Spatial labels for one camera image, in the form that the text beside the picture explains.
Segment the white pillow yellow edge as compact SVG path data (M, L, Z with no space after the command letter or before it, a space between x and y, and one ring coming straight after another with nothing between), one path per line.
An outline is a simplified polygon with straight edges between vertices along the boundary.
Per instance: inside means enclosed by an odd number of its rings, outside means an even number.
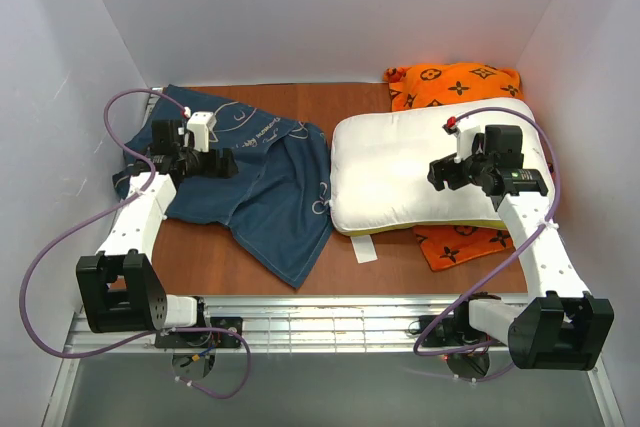
M329 207L334 227L364 235L414 225L467 225L500 229L491 200L476 186L435 190L429 165L456 151L443 126L470 112L480 125L518 125L524 165L553 184L533 114L522 101L492 98L439 107L357 115L341 121L331 145Z

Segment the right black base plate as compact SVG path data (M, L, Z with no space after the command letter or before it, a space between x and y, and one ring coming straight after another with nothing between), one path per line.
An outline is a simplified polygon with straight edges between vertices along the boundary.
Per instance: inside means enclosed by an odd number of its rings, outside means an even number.
M422 341L422 347L454 347L488 342L488 334L454 316L444 318Z

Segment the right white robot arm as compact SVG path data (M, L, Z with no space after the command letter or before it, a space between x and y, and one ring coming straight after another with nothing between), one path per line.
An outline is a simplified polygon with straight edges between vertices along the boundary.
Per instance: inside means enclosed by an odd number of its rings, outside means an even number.
M491 199L516 248L528 303L518 309L473 291L448 307L472 339L505 345L520 369L588 371L595 367L614 320L609 300L596 298L577 274L552 221L550 190L540 171L523 166L516 125L463 126L445 131L455 153L431 163L437 190L477 186Z

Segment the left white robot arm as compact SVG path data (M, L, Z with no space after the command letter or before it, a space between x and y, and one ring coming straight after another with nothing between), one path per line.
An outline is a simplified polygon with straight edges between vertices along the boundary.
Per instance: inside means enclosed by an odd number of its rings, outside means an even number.
M165 292L152 266L154 244L180 184L193 177L229 179L238 167L228 148L214 148L216 119L196 112L187 120L151 124L151 142L128 167L125 205L76 277L94 333L164 331L204 327L202 302Z

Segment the aluminium rail frame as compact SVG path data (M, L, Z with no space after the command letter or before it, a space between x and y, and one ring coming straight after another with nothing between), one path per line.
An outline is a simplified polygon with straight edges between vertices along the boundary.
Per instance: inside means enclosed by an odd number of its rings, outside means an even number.
M221 350L211 370L187 368L212 399L175 381L185 355L149 339L103 356L62 363L48 426L620 426L606 370L508 370L456 379L445 360L414 355L418 318L445 295L405 297L221 297L213 315L239 316L248 350Z

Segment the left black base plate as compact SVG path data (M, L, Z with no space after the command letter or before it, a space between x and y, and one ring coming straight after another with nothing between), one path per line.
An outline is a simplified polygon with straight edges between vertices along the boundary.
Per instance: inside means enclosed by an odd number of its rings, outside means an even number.
M214 327L239 335L243 332L242 317L209 317L204 321L205 327ZM209 347L235 349L241 347L241 342L230 334L219 332L178 332L166 336L157 335L154 346L160 349L199 349Z

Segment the orange patterned blanket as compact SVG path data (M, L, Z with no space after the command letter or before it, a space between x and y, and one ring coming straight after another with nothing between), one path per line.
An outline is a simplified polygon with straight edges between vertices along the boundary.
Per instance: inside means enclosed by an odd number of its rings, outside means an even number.
M494 97L524 98L522 81L514 69L481 63L416 64L392 67L383 74L391 110L437 107ZM444 271L513 246L504 230L485 227L417 226L413 234L429 267Z

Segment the dark blue pillowcase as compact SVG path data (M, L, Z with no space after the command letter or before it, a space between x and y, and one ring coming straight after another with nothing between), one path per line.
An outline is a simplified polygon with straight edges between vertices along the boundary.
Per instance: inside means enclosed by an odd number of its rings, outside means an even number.
M214 113L209 140L232 150L238 173L185 179L167 216L226 226L271 273L299 288L332 231L325 134L312 123L174 85L165 88L149 118L174 119L181 106Z

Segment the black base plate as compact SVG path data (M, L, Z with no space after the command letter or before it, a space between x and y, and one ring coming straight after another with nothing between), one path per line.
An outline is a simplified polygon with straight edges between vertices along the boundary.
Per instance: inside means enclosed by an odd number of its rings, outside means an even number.
M488 334L454 316L444 318L422 341L422 347L454 347L488 342Z
M214 327L239 335L243 332L242 317L209 317L204 321L205 327ZM230 334L219 332L178 332L166 336L157 335L154 346L160 349L199 349L209 347L235 349L241 347L241 342Z

